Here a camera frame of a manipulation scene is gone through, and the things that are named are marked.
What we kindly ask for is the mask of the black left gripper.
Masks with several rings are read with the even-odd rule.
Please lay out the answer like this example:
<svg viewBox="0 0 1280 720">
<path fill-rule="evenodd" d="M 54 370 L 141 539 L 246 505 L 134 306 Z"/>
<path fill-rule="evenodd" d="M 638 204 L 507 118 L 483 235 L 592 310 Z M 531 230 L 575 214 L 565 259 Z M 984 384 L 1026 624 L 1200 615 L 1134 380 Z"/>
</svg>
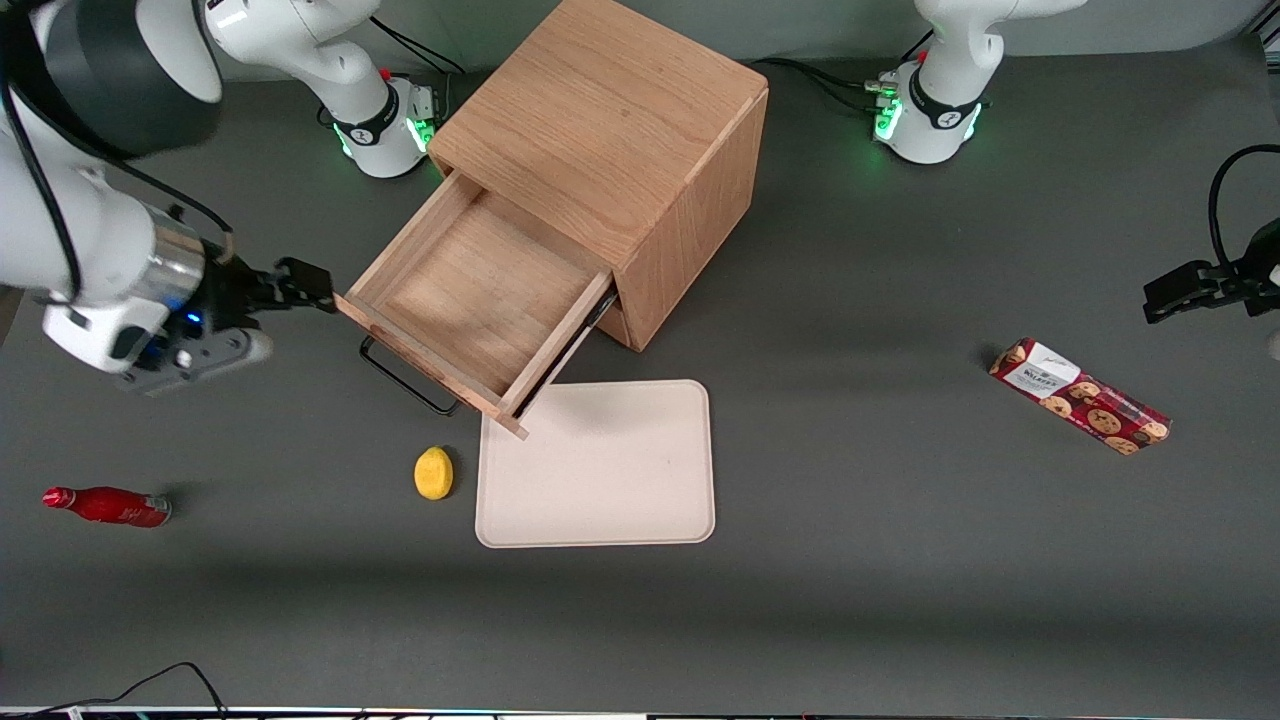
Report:
<svg viewBox="0 0 1280 720">
<path fill-rule="evenodd" d="M 1229 260 L 1222 245 L 1219 222 L 1215 222 L 1215 256 L 1212 263 L 1184 263 L 1147 283 L 1146 322 L 1157 324 L 1172 315 L 1204 306 L 1220 288 L 1230 302 L 1243 302 L 1249 316 L 1279 307 L 1279 219 L 1263 225 L 1251 237 L 1244 254 Z"/>
</svg>

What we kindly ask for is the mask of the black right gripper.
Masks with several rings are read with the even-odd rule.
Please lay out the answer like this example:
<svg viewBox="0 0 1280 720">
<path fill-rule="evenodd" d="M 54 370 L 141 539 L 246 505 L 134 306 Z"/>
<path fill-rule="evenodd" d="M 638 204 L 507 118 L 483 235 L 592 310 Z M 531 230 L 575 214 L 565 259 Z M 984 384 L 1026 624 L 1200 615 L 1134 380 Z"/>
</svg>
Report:
<svg viewBox="0 0 1280 720">
<path fill-rule="evenodd" d="M 259 313 L 314 307 L 337 313 L 330 272 L 297 258 L 283 258 L 269 270 L 257 270 L 233 256 L 209 259 L 202 279 L 186 304 L 188 337 L 219 331 L 260 331 Z"/>
</svg>

